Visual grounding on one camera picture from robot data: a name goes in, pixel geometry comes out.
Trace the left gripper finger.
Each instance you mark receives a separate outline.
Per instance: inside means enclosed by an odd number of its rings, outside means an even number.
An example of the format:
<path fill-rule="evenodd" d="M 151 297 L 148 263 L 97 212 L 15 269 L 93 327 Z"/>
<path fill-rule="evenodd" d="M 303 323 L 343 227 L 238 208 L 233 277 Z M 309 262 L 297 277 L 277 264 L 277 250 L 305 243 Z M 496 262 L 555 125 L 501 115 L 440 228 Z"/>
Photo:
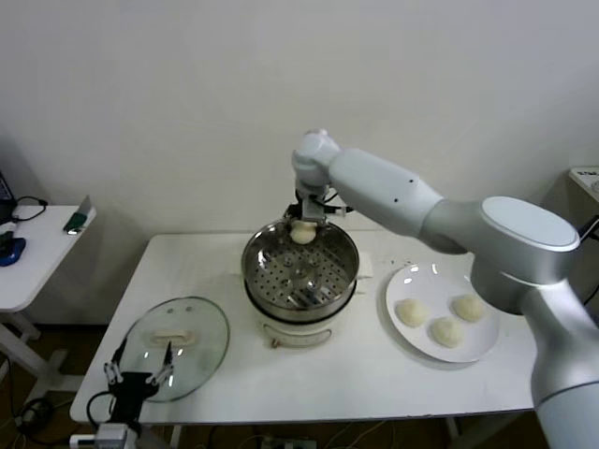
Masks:
<path fill-rule="evenodd" d="M 124 376 L 120 369 L 120 362 L 124 354 L 126 344 L 127 338 L 124 338 L 113 353 L 111 360 L 104 364 L 104 372 L 109 384 L 119 384 L 124 380 Z"/>
<path fill-rule="evenodd" d="M 146 383 L 152 386 L 160 386 L 164 381 L 166 381 L 169 376 L 173 372 L 173 353 L 172 353 L 172 345 L 171 342 L 168 343 L 165 355 L 163 358 L 163 363 L 161 368 L 153 375 L 151 375 Z"/>

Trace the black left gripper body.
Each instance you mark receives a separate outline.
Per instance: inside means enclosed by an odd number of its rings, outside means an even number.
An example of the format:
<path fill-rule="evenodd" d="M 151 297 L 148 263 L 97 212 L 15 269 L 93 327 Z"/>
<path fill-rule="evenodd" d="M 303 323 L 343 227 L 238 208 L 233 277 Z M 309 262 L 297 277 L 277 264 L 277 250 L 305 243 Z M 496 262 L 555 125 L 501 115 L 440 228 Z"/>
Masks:
<path fill-rule="evenodd" d="M 110 387 L 115 398 L 111 423 L 133 424 L 139 421 L 140 412 L 146 399 L 157 394 L 150 372 L 125 372 L 123 380 Z"/>

